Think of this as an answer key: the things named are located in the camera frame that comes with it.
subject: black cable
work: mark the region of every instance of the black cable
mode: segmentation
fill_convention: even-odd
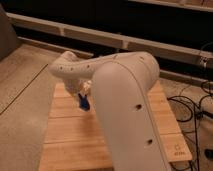
[[[184,169],[187,170],[187,169],[190,169],[190,168],[194,167],[194,168],[196,168],[196,170],[200,171],[200,159],[199,159],[200,149],[199,149],[198,132],[197,132],[197,130],[199,128],[199,125],[200,125],[200,122],[197,124],[197,112],[196,112],[196,109],[200,110],[200,107],[192,99],[190,99],[190,98],[188,98],[186,96],[173,96],[173,97],[170,97],[170,98],[167,98],[167,99],[171,100],[171,101],[178,102],[178,103],[184,105],[190,111],[190,116],[186,120],[178,120],[177,119],[177,121],[179,121],[179,122],[189,122],[189,121],[192,120],[192,118],[194,118],[194,130],[193,131],[183,131],[183,134],[185,135],[185,137],[187,139],[189,139],[195,145],[195,148],[196,148],[196,160],[195,161],[197,163],[197,168],[196,168],[196,166],[190,164],[190,167],[187,167],[187,168],[184,168]],[[195,141],[193,141],[191,138],[186,136],[187,133],[194,133],[195,134]]]
[[[176,100],[174,98],[168,98],[168,100],[178,102],[178,103],[184,105],[190,111],[190,116],[187,119],[184,119],[184,120],[176,119],[178,122],[189,122],[190,120],[192,120],[193,111],[191,110],[191,108],[188,105],[186,105],[184,102],[182,102],[180,100]]]

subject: floor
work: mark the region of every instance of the floor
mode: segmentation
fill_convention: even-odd
[[[59,81],[49,73],[48,64],[58,56],[57,52],[23,44],[0,62],[0,171],[38,170],[54,85]],[[178,95],[187,86],[164,78],[160,82],[167,97]],[[183,95],[198,101],[204,93],[190,86]],[[207,99],[204,108],[213,112],[212,103]],[[177,105],[171,106],[177,116],[185,112]],[[213,148],[212,125],[212,120],[203,118],[199,127],[201,171],[213,170],[213,161],[203,153],[205,148]],[[190,129],[192,123],[180,126]],[[194,153],[193,144],[188,143]]]

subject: wood plank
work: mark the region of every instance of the wood plank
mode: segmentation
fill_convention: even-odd
[[[190,160],[181,134],[161,136],[170,162]],[[71,171],[112,167],[103,139],[44,144],[39,171]]]
[[[191,160],[175,116],[159,82],[148,94],[169,162]],[[112,167],[95,110],[78,108],[64,89],[55,88],[39,171],[96,170]]]

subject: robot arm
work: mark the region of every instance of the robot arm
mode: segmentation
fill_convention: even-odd
[[[159,67],[146,52],[119,53],[79,61],[65,52],[51,66],[70,91],[92,78],[92,97],[117,171],[171,170],[147,99]]]

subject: screw hole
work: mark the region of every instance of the screw hole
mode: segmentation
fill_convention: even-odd
[[[135,106],[135,110],[136,110],[136,111],[140,110],[141,108],[142,108],[142,105],[141,105],[141,104],[138,104],[138,105]]]
[[[148,141],[146,142],[146,146],[149,146],[149,145],[151,145],[152,143],[153,143],[153,140],[150,139],[150,140],[148,140]]]

